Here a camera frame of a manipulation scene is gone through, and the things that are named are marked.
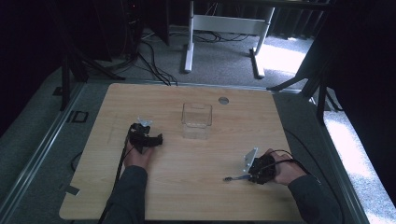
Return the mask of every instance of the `tripod leg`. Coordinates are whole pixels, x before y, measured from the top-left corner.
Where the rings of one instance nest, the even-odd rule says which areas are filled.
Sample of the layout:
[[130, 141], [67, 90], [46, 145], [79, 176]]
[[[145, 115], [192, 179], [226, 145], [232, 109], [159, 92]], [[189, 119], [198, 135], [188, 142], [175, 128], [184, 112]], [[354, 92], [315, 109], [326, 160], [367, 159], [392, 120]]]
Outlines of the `tripod leg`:
[[303, 80], [303, 77], [293, 77], [277, 86], [274, 87], [268, 87], [267, 90], [268, 91], [282, 91], [283, 89], [287, 88], [288, 86], [291, 86], [294, 83], [297, 83], [301, 80]]
[[73, 64], [71, 69], [73, 69], [73, 75], [75, 76], [77, 81], [87, 81], [88, 75], [83, 67], [83, 64], [78, 60], [78, 58], [74, 54], [74, 45], [71, 36], [67, 33], [67, 30], [64, 25], [64, 21], [62, 19], [61, 13], [57, 8], [55, 1], [53, 0], [45, 0], [44, 4], [49, 11], [49, 14], [52, 17], [53, 22], [61, 36], [62, 42], [64, 44], [64, 51], [68, 54], [68, 60], [70, 61], [68, 64]]
[[318, 97], [318, 108], [317, 108], [317, 119], [321, 125], [324, 125], [324, 105], [326, 101], [326, 82], [322, 79], [319, 86], [319, 97]]
[[320, 77], [311, 77], [303, 86], [301, 94], [306, 98], [311, 98], [320, 85]]

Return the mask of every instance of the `wooden table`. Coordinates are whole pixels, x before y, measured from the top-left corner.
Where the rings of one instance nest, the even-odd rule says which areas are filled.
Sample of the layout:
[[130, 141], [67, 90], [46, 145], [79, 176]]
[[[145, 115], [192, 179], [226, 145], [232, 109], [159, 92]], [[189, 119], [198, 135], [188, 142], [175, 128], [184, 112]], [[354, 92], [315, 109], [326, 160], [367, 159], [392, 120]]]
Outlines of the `wooden table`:
[[[219, 103], [227, 97], [229, 103]], [[213, 106], [207, 140], [182, 137], [183, 103]], [[103, 101], [60, 216], [97, 219], [112, 189], [129, 126], [137, 117], [152, 119], [150, 135], [163, 133], [148, 168], [146, 219], [150, 220], [301, 220], [287, 187], [246, 180], [243, 156], [254, 147], [290, 151], [268, 91], [201, 87], [112, 84]]]

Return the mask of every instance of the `cable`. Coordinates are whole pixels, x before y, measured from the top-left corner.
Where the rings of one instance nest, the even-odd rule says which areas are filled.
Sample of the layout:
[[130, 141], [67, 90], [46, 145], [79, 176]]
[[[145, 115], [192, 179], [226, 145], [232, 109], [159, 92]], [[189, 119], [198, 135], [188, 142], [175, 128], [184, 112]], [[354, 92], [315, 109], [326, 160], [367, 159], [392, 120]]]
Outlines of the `cable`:
[[207, 39], [198, 35], [194, 35], [193, 37], [197, 38], [200, 40], [200, 42], [206, 42], [206, 43], [219, 43], [219, 42], [231, 42], [231, 41], [243, 41], [245, 39], [247, 39], [249, 37], [249, 35], [246, 35], [244, 38], [242, 39], [237, 39], [242, 35], [238, 35], [234, 38], [228, 39], [228, 38], [224, 38], [221, 36], [221, 34], [216, 33], [216, 32], [211, 32], [211, 31], [198, 31], [197, 34], [204, 34], [204, 35], [213, 35], [214, 39]]
[[266, 165], [266, 166], [262, 167], [261, 170], [266, 169], [266, 168], [271, 167], [271, 166], [275, 166], [275, 165], [280, 164], [280, 163], [282, 163], [282, 162], [287, 162], [287, 161], [294, 162], [295, 159], [289, 159], [289, 160], [283, 160], [283, 161], [276, 161], [276, 162], [274, 162], [274, 163], [271, 163], [271, 164], [269, 164], [269, 165]]
[[[114, 190], [114, 188], [117, 186], [117, 183], [118, 183], [119, 180], [120, 180], [120, 174], [121, 174], [121, 169], [122, 169], [122, 163], [123, 163], [123, 161], [125, 160], [126, 156], [132, 151], [132, 149], [134, 149], [134, 146], [132, 146], [132, 148], [129, 149], [128, 152], [126, 152], [126, 146], [127, 146], [126, 143], [127, 143], [128, 140], [129, 140], [129, 135], [126, 136], [125, 147], [122, 149], [122, 153], [121, 153], [120, 161], [119, 161], [119, 166], [117, 167], [116, 179], [114, 180], [113, 190]], [[98, 224], [103, 223], [103, 221], [105, 220], [106, 215], [107, 215], [107, 212], [108, 212], [108, 210], [110, 209], [110, 207], [111, 207], [111, 205], [108, 206], [108, 204], [106, 204], [106, 207], [105, 207], [105, 209], [103, 210], [102, 215], [100, 216], [100, 218], [99, 218], [99, 220], [98, 220]]]
[[283, 128], [285, 130], [286, 133], [291, 134], [305, 149], [305, 151], [309, 154], [309, 156], [311, 157], [312, 161], [315, 163], [315, 165], [319, 168], [320, 172], [322, 173], [323, 178], [325, 179], [327, 185], [329, 186], [329, 189], [332, 191], [332, 194], [334, 195], [335, 200], [338, 202], [338, 205], [340, 206], [340, 211], [341, 211], [341, 216], [342, 216], [342, 223], [345, 223], [345, 214], [344, 214], [344, 210], [341, 206], [341, 201], [338, 198], [337, 194], [335, 193], [334, 188], [330, 185], [330, 181], [329, 179], [326, 177], [326, 175], [324, 174], [322, 168], [319, 166], [317, 160], [315, 160], [315, 157], [312, 155], [312, 153], [308, 150], [308, 147], [304, 144], [304, 142], [294, 133], [292, 133], [291, 131], [289, 131], [286, 128]]
[[212, 6], [206, 11], [205, 15], [207, 15], [210, 11], [210, 9], [212, 9], [212, 7], [215, 7], [215, 9], [213, 10], [212, 16], [215, 15], [216, 12], [216, 8], [218, 7], [218, 3], [213, 3]]
[[277, 149], [277, 150], [274, 150], [274, 151], [270, 152], [270, 154], [271, 154], [271, 153], [273, 153], [273, 152], [276, 152], [276, 151], [282, 151], [282, 152], [286, 152], [286, 153], [288, 153], [288, 154], [289, 154], [289, 156], [291, 156], [291, 157], [293, 158], [293, 156], [291, 155], [291, 153], [289, 153], [287, 150], [283, 150], [283, 149]]
[[165, 77], [161, 77], [159, 76], [157, 73], [155, 73], [155, 71], [152, 69], [152, 67], [150, 66], [149, 62], [143, 57], [143, 55], [138, 52], [137, 56], [143, 60], [143, 62], [145, 63], [145, 65], [151, 70], [151, 74], [153, 74], [156, 78], [158, 78], [161, 82], [163, 82], [163, 84], [165, 84], [166, 86], [170, 86], [170, 82], [168, 79], [166, 79]]
[[[124, 161], [124, 159], [126, 158], [126, 156], [132, 151], [132, 149], [134, 149], [134, 147], [132, 147], [127, 153], [125, 153], [125, 151], [126, 151], [126, 146], [125, 146], [125, 148], [122, 150], [122, 154], [121, 154], [119, 166], [118, 166], [118, 168], [117, 168], [116, 180], [114, 181], [113, 190], [114, 190], [114, 188], [116, 187], [116, 185], [117, 185], [117, 183], [118, 183], [118, 181], [119, 181], [119, 179], [120, 179], [120, 172], [121, 172], [121, 168], [122, 168], [122, 162]], [[75, 160], [76, 160], [79, 156], [81, 156], [81, 155], [82, 155], [82, 151], [79, 152], [79, 153], [73, 158], [73, 160], [71, 160], [71, 162], [70, 162], [70, 166], [71, 166], [73, 172], [76, 171], [76, 167], [74, 166], [74, 162], [75, 162]], [[108, 209], [109, 209], [109, 207], [106, 206], [105, 209], [104, 209], [104, 211], [103, 211], [103, 213], [102, 213], [102, 215], [101, 215], [100, 218], [99, 218], [98, 223], [102, 223], [102, 222], [105, 220], [105, 217], [106, 217], [106, 214], [107, 214]]]
[[[107, 69], [107, 70], [110, 70], [111, 72], [114, 72], [115, 70], [118, 70], [118, 69], [121, 69], [121, 68], [124, 68], [124, 67], [128, 66], [124, 70], [115, 73], [115, 74], [119, 74], [119, 73], [125, 72], [126, 70], [131, 68], [133, 62], [134, 62], [134, 59], [132, 59], [132, 58], [131, 59], [126, 59], [125, 62], [117, 63], [117, 64], [110, 65], [110, 66], [104, 66], [104, 68]], [[86, 65], [87, 67], [89, 67], [89, 68], [94, 70], [94, 68], [90, 64], [84, 63], [84, 65]]]
[[149, 46], [150, 51], [151, 51], [151, 63], [149, 63], [143, 57], [143, 55], [140, 52], [138, 53], [138, 56], [143, 60], [143, 63], [148, 67], [149, 71], [167, 86], [171, 86], [172, 85], [171, 84], [171, 80], [173, 82], [175, 82], [176, 85], [178, 85], [177, 79], [174, 76], [172, 76], [169, 73], [163, 71], [161, 68], [157, 67], [157, 65], [155, 64], [154, 48], [149, 43], [147, 43], [146, 41], [142, 41], [141, 43]]

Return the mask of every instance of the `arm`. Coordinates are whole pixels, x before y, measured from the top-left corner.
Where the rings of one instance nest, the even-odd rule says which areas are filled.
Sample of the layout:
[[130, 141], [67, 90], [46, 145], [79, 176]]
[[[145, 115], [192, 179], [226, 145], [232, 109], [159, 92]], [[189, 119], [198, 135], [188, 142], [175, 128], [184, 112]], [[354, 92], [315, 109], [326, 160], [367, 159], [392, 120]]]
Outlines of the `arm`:
[[107, 201], [104, 223], [144, 223], [148, 174], [139, 166], [129, 166]]
[[104, 223], [143, 224], [145, 221], [146, 169], [153, 148], [140, 154], [128, 143], [126, 151], [125, 170], [107, 201]]
[[[275, 161], [289, 160], [288, 155], [277, 155], [272, 149], [265, 154], [271, 154]], [[326, 197], [317, 179], [308, 175], [294, 162], [282, 162], [276, 165], [278, 184], [288, 186], [300, 211], [300, 215], [307, 223], [341, 223], [341, 211], [338, 204]]]
[[300, 215], [307, 223], [341, 223], [338, 204], [323, 194], [320, 184], [312, 175], [301, 176], [289, 185]]

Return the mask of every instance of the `person's right hand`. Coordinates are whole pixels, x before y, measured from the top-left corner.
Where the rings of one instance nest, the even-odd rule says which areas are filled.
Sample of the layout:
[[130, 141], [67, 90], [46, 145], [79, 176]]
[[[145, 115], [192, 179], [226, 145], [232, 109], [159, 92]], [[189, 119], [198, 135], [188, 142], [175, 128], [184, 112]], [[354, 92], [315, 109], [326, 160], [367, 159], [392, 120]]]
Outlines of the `person's right hand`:
[[[265, 152], [265, 155], [273, 156], [275, 161], [290, 160], [289, 155], [284, 154], [279, 156], [271, 148]], [[298, 164], [292, 161], [285, 161], [276, 165], [276, 176], [274, 181], [278, 184], [287, 186], [291, 181], [303, 175], [306, 175], [306, 172], [304, 172]]]

